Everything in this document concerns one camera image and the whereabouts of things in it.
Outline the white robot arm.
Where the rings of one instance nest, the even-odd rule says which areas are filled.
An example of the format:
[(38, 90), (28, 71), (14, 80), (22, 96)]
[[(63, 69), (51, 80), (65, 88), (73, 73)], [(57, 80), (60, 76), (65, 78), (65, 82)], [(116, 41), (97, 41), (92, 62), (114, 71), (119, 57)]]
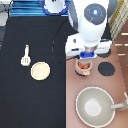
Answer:
[(77, 31), (69, 35), (65, 45), (67, 57), (92, 59), (109, 51), (112, 42), (102, 40), (107, 24), (109, 0), (44, 0), (47, 13), (68, 12), (70, 25)]

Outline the white gripper body blue ring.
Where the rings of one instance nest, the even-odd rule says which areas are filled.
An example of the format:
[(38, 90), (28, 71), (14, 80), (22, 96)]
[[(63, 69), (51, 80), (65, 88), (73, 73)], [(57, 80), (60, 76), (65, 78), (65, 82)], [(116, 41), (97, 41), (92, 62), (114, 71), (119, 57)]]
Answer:
[(109, 51), (112, 41), (109, 39), (101, 39), (95, 47), (87, 47), (78, 37), (69, 36), (65, 45), (65, 54), (68, 57), (79, 59), (93, 59), (99, 54), (105, 54)]

